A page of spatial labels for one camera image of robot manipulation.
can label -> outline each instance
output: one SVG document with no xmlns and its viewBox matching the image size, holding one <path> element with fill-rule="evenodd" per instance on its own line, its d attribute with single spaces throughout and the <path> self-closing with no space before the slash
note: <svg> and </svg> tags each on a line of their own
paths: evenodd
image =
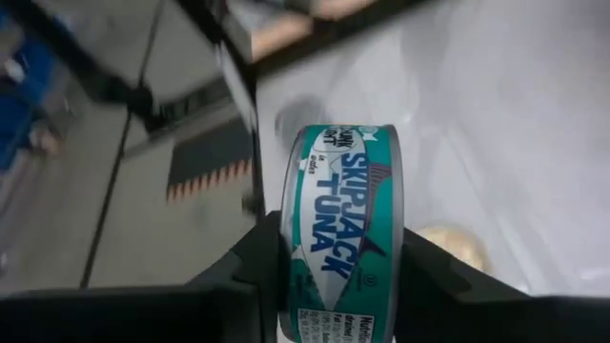
<svg viewBox="0 0 610 343">
<path fill-rule="evenodd" d="M 301 139 L 289 294 L 296 339 L 383 342 L 394 282 L 390 134 L 311 126 Z"/>
</svg>

